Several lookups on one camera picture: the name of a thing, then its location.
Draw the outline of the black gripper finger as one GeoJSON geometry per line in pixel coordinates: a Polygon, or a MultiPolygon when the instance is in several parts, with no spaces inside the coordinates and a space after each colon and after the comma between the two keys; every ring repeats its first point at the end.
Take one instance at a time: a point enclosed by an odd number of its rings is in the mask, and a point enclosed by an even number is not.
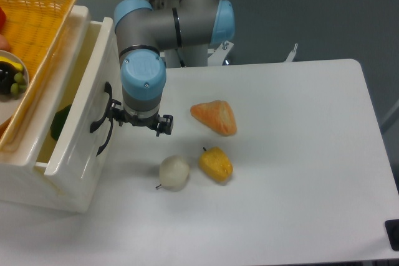
{"type": "Polygon", "coordinates": [[[125,112],[122,108],[120,108],[122,104],[115,99],[111,99],[107,103],[107,118],[113,123],[116,121],[119,126],[122,126],[125,123],[125,112]]]}
{"type": "Polygon", "coordinates": [[[171,135],[173,130],[173,116],[163,115],[158,116],[156,126],[156,136],[159,137],[161,134],[171,135]]]}

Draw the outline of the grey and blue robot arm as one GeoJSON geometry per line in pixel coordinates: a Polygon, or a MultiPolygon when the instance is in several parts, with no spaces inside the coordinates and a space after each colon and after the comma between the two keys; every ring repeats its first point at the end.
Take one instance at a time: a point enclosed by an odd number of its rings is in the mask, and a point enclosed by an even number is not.
{"type": "Polygon", "coordinates": [[[102,119],[93,122],[90,130],[108,120],[170,135],[173,117],[159,114],[166,84],[160,54],[233,38],[233,7],[225,0],[177,0],[174,6],[155,9],[146,0],[124,0],[116,6],[113,20],[123,99],[109,98],[102,119]]]}

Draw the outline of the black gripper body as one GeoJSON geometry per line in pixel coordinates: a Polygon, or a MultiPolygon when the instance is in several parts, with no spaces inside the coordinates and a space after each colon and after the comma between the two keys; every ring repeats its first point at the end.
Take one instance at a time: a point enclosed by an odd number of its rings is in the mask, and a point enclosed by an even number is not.
{"type": "Polygon", "coordinates": [[[159,107],[144,112],[124,107],[120,126],[129,123],[132,126],[156,128],[158,126],[158,112],[159,107]]]}

